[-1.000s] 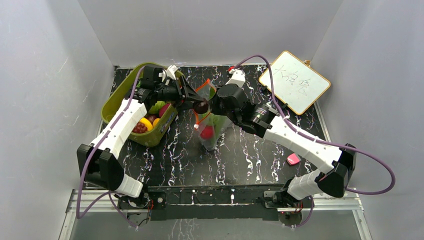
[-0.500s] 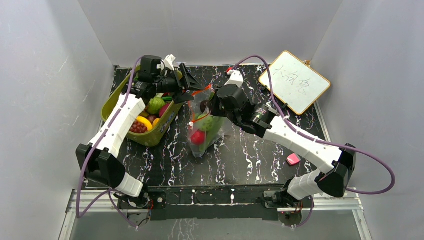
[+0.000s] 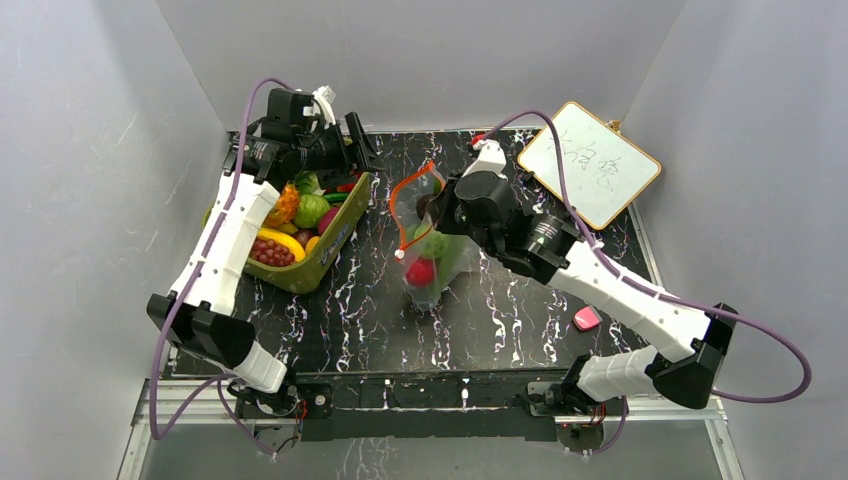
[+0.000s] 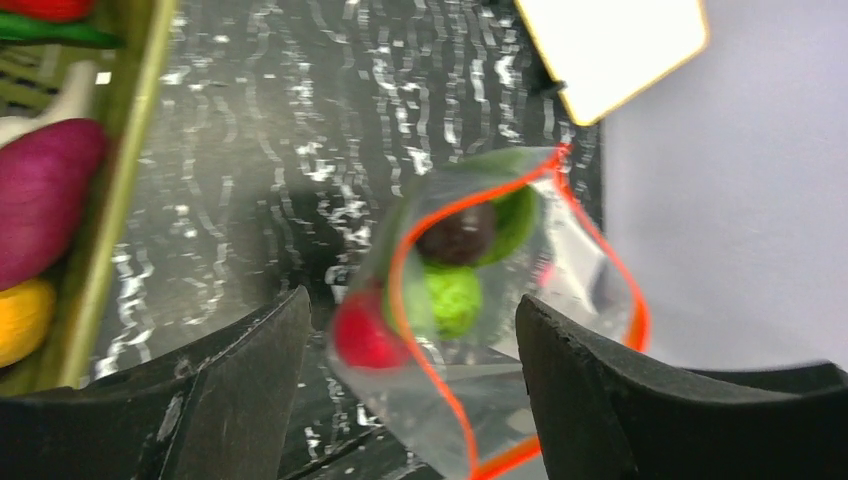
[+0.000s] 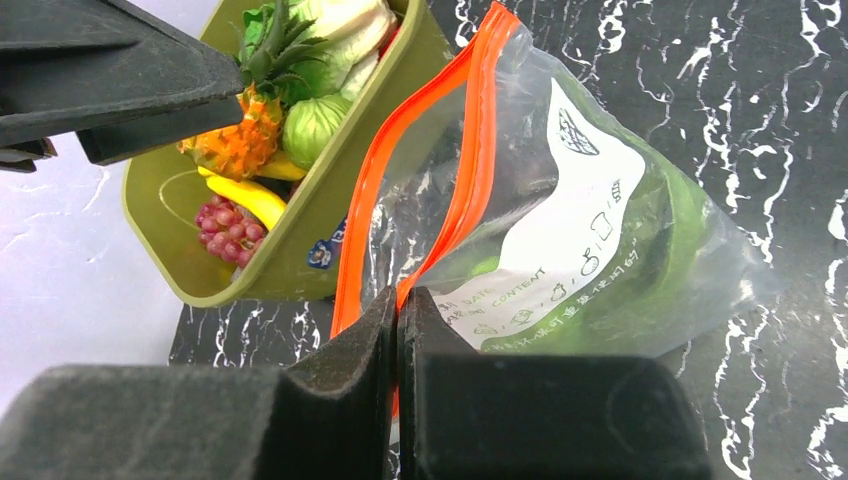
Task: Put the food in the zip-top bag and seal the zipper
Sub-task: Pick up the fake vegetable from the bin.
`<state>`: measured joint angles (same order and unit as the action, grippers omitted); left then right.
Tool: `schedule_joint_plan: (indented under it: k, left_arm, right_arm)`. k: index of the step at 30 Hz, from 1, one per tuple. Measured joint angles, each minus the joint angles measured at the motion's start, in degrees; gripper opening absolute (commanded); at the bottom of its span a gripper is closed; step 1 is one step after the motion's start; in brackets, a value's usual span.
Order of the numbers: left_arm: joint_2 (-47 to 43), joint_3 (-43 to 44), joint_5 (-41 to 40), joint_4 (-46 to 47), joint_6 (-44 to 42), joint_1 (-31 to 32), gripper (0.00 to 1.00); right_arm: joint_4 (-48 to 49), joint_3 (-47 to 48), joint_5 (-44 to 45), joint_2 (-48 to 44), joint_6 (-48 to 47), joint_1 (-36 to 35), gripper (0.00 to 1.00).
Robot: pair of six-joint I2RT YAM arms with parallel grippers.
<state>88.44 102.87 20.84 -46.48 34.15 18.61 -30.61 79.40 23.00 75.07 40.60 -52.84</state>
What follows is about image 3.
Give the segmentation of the dark purple plum toy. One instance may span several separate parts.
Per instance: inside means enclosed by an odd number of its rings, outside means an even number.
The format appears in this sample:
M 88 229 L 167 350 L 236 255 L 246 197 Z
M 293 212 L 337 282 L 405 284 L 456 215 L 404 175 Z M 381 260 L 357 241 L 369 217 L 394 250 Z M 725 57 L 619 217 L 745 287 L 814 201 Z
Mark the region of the dark purple plum toy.
M 420 220 L 429 219 L 432 221 L 435 218 L 435 214 L 438 212 L 438 208 L 433 206 L 435 199 L 434 195 L 427 194 L 417 200 L 415 210 Z

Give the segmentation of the green lettuce leaf toy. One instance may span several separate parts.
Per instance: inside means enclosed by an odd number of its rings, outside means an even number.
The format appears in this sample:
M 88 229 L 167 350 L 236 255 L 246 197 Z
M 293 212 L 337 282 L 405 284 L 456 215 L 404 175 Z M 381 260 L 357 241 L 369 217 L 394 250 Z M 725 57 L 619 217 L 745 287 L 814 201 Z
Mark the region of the green lettuce leaf toy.
M 446 290 L 462 270 L 466 251 L 473 242 L 460 228 L 457 214 L 461 212 L 455 196 L 458 174 L 448 176 L 445 186 L 428 207 L 434 234 L 436 235 L 436 271 L 438 291 Z

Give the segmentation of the small green cabbage toy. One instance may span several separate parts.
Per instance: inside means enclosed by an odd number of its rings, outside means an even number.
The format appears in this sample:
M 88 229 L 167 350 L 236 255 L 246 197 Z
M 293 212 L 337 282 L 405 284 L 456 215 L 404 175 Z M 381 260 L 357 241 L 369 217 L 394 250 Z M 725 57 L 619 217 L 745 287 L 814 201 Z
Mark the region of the small green cabbage toy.
M 435 230 L 430 224 L 420 224 L 413 235 L 413 249 L 420 257 L 437 260 L 449 250 L 451 239 L 448 235 Z

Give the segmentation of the clear zip top bag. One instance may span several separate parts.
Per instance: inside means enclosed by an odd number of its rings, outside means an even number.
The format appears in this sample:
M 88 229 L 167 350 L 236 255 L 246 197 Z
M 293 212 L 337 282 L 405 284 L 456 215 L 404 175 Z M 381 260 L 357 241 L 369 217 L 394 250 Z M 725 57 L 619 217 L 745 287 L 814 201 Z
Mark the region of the clear zip top bag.
M 401 180 L 391 191 L 389 212 L 399 231 L 394 258 L 400 280 L 416 309 L 429 311 L 461 274 L 469 271 L 471 240 L 435 229 L 427 206 L 446 186 L 433 161 Z

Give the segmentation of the red apple toy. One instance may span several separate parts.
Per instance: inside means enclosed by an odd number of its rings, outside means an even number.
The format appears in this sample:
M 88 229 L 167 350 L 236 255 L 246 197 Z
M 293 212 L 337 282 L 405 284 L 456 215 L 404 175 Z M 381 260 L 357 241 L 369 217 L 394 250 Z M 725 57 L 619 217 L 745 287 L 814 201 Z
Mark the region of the red apple toy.
M 406 271 L 406 283 L 415 288 L 429 287 L 436 281 L 437 263 L 433 259 L 419 257 Z

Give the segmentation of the round green cabbage toy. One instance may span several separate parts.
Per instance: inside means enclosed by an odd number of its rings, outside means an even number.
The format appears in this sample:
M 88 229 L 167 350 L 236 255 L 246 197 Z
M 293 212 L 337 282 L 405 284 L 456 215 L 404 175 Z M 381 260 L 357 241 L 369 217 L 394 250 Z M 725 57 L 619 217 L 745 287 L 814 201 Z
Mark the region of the round green cabbage toy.
M 301 229 L 316 228 L 330 209 L 330 203 L 323 196 L 303 195 L 300 197 L 300 203 L 292 223 Z

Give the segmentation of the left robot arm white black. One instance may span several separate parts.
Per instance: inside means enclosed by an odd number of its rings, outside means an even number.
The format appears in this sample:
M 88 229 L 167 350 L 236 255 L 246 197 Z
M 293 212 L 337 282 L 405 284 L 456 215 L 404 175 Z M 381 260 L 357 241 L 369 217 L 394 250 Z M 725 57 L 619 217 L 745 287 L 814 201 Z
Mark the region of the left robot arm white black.
M 262 347 L 255 327 L 234 317 L 235 297 L 262 225 L 282 207 L 286 188 L 301 173 L 320 187 L 356 181 L 382 166 L 359 117 L 339 119 L 328 86 L 312 92 L 278 85 L 264 116 L 247 106 L 230 135 L 218 193 L 188 261 L 165 294 L 152 295 L 148 317 L 160 331 L 151 374 L 159 377 L 168 346 L 206 361 L 238 382 L 248 401 L 275 416 L 294 411 L 297 387 L 283 361 Z

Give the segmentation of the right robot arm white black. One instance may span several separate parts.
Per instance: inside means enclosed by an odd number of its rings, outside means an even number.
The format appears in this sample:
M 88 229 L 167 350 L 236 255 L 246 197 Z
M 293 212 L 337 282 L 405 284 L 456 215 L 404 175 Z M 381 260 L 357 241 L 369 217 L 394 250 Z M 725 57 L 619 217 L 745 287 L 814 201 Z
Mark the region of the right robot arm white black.
M 556 216 L 524 208 L 494 172 L 450 178 L 425 211 L 437 231 L 470 238 L 512 273 L 580 298 L 646 341 L 624 354 L 579 356 L 560 385 L 529 395 L 534 414 L 587 414 L 609 399 L 640 394 L 693 410 L 707 406 L 733 322 L 626 284 L 626 269 L 610 273 L 584 237 Z

